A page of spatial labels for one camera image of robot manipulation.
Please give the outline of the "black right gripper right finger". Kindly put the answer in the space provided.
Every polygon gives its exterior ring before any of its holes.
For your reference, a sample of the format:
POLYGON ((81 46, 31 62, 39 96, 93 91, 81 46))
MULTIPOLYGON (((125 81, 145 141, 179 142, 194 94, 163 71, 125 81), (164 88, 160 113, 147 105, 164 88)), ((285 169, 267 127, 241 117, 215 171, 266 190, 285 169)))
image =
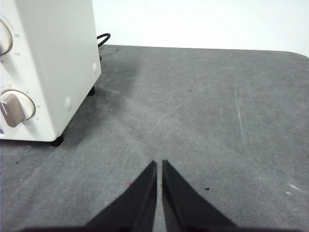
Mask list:
POLYGON ((162 202, 168 232, 226 232, 237 227, 202 198, 168 160, 162 161, 162 202))

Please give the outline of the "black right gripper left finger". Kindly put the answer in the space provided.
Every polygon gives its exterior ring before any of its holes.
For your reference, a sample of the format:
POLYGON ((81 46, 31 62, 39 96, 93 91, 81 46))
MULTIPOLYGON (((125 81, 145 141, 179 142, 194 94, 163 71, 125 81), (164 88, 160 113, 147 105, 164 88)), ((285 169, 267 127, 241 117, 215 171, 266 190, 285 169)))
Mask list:
POLYGON ((157 163, 151 161, 131 185, 87 224, 96 232, 151 232, 157 202, 157 163))

